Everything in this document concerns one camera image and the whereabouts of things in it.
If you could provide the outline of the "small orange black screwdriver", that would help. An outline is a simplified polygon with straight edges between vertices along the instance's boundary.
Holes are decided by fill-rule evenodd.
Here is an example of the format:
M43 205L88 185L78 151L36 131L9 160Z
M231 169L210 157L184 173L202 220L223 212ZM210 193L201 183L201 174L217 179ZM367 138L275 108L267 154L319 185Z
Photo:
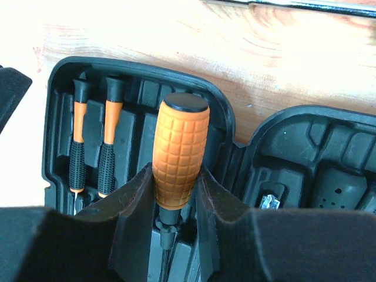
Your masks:
M115 188L115 155L113 151L115 131L123 107L124 81L114 76L106 78L105 127L100 151L98 171L98 195L105 198Z

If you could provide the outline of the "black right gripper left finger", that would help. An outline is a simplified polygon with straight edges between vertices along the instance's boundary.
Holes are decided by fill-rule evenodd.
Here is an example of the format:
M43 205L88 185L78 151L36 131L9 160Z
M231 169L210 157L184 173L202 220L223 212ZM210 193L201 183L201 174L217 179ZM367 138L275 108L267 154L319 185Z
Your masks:
M151 164L75 216L4 207L1 280L146 281L153 216Z

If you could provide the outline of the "silver orange utility knife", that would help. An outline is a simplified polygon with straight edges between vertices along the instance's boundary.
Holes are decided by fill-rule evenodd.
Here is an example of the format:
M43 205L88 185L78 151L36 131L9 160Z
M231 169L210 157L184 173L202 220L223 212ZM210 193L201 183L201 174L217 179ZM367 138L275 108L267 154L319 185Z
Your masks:
M277 210L280 207L280 200L273 194L264 194L261 197L259 208L260 209L273 209Z

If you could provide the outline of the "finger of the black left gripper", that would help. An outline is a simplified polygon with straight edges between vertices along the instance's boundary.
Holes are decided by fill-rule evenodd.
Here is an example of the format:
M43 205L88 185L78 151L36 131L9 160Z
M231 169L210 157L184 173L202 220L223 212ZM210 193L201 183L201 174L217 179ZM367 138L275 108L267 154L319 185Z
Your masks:
M0 132L30 88L32 79L14 68L1 66Z

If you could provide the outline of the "claw hammer black grip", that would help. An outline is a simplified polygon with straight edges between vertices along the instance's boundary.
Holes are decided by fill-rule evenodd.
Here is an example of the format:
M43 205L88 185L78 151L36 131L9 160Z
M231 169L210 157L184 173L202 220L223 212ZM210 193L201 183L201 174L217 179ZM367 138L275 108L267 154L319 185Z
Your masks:
M364 176L325 167L317 175L310 207L355 210L366 191Z

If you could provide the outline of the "orange grid handle tool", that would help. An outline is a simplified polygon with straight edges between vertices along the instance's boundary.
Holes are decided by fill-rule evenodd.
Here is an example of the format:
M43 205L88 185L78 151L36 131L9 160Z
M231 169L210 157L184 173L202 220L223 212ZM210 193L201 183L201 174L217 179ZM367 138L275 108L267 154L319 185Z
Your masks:
M180 211L190 200L202 166L209 118L208 101L192 93L170 93L160 104L152 160L162 248L160 281L168 280Z

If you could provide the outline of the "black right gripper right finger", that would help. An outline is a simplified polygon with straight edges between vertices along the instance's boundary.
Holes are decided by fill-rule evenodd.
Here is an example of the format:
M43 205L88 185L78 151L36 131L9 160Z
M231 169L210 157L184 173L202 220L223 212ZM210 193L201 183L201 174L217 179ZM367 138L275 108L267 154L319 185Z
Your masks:
M203 167L196 183L203 281L374 281L375 216L251 208Z

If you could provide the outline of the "black plastic tool case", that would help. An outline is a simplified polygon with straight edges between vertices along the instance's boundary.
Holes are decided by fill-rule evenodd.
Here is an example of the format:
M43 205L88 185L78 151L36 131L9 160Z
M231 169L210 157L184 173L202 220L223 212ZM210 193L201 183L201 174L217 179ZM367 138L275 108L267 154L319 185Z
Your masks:
M280 200L278 209L318 209L310 207L317 175L325 167L334 167L364 176L367 191L355 210L319 210L367 212L375 216L375 116L324 106L296 106L266 119L256 129L250 143L240 146L234 142L235 121L229 101L210 82L141 63L74 56L59 61L48 80L42 176L49 182L45 204L57 212L75 216L104 199L98 195L98 171L108 76L124 81L123 107L113 147L114 191L132 180L147 164L152 166L157 116L165 96L192 93L208 101L210 108L200 171L205 167L221 186L244 204L260 209L262 195L273 194ZM69 161L73 141L73 80L79 78L90 82L92 90L83 122L85 189L78 194L74 215ZM203 281L196 183L197 179L189 202L180 211L182 221L170 252L167 281ZM162 262L154 177L153 195L146 281L160 281Z

